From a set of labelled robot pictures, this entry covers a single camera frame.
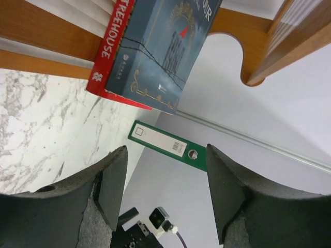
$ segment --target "white marble countertop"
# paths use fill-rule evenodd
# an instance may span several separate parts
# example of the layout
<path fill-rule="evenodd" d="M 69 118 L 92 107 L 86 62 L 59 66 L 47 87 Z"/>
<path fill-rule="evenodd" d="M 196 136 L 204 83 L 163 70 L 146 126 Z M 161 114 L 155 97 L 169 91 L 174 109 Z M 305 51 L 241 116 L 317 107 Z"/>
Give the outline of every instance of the white marble countertop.
<path fill-rule="evenodd" d="M 134 120 L 159 111 L 98 98 L 87 81 L 0 69 L 0 193 L 35 191 L 126 145 L 130 179 L 143 146 L 127 140 Z"/>

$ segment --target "book spine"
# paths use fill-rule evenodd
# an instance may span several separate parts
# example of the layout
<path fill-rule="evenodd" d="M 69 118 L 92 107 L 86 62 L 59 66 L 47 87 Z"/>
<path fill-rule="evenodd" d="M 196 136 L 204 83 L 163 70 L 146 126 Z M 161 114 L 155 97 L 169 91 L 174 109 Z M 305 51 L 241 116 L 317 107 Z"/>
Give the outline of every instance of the book spine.
<path fill-rule="evenodd" d="M 207 34 L 209 34 L 209 31 L 212 28 L 212 25 L 214 23 L 214 20 L 215 20 L 215 18 L 217 16 L 217 13 L 218 13 L 218 11 L 219 11 L 219 9 L 221 7 L 221 3 L 223 2 L 223 0 L 215 0 L 215 2 L 216 2 L 216 6 L 215 6 L 214 11 L 213 11 L 214 14 L 213 14 L 213 16 L 212 16 L 212 18 L 210 20 L 211 25 L 209 25 L 209 27 L 207 29 Z"/>
<path fill-rule="evenodd" d="M 137 1 L 125 31 L 106 90 L 123 95 L 138 53 L 146 53 L 143 37 L 157 0 Z"/>
<path fill-rule="evenodd" d="M 101 96 L 136 0 L 117 0 L 88 79 L 86 90 Z"/>

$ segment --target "cable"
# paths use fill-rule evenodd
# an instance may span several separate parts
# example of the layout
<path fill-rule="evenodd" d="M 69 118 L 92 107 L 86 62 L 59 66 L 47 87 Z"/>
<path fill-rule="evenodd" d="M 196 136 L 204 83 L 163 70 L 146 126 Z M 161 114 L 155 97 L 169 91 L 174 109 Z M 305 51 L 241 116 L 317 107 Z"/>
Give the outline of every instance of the cable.
<path fill-rule="evenodd" d="M 184 248 L 187 248 L 187 245 L 186 245 L 186 243 L 185 243 L 183 237 L 180 235 L 180 233 L 179 233 L 179 232 L 176 232 L 176 235 L 179 237 L 179 239 L 180 239 L 180 241 L 182 242 Z"/>

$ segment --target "white wall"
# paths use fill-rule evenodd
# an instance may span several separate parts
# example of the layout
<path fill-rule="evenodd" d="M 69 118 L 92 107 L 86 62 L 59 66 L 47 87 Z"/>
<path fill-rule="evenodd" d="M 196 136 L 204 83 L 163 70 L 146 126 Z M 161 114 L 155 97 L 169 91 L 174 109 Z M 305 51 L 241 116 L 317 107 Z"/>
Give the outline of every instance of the white wall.
<path fill-rule="evenodd" d="M 223 0 L 221 7 L 273 20 L 284 0 Z"/>
<path fill-rule="evenodd" d="M 321 170 L 179 116 L 162 113 L 156 126 L 203 146 L 211 143 L 235 161 L 279 183 L 331 194 L 331 174 Z M 169 213 L 188 247 L 218 247 L 207 174 L 146 148 L 124 192 L 121 213 L 131 207 L 140 212 L 129 227 L 158 206 Z M 164 248 L 182 247 L 174 235 L 165 235 L 160 242 Z"/>
<path fill-rule="evenodd" d="M 240 44 L 211 35 L 179 109 L 331 165 L 330 55 L 328 45 L 251 88 L 239 78 Z"/>

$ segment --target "wooden slat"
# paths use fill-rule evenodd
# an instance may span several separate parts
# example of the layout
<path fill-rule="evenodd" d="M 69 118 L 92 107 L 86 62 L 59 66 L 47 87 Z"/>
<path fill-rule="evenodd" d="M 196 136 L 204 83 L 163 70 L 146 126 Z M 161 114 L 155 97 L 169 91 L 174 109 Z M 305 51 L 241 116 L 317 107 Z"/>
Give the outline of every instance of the wooden slat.
<path fill-rule="evenodd" d="M 89 61 L 102 41 L 25 0 L 0 0 L 0 37 Z"/>
<path fill-rule="evenodd" d="M 0 68 L 88 80 L 91 69 L 0 50 Z"/>
<path fill-rule="evenodd" d="M 252 73 L 256 71 L 265 57 L 269 43 L 267 32 L 271 24 L 271 20 L 232 10 L 221 8 L 218 11 L 210 33 L 226 33 L 240 42 L 244 52 L 240 77 L 245 84 L 248 83 Z"/>
<path fill-rule="evenodd" d="M 279 22 L 284 17 L 284 15 L 288 11 L 288 9 L 291 7 L 293 2 L 294 2 L 294 0 L 285 0 L 283 2 L 283 4 L 281 5 L 279 11 L 277 12 L 277 14 L 274 18 L 273 23 L 271 24 L 271 26 L 268 30 L 269 35 L 272 35 L 274 33 L 274 31 L 275 31 L 276 27 L 278 26 Z"/>
<path fill-rule="evenodd" d="M 321 3 L 266 57 L 248 85 L 331 43 L 331 1 Z"/>

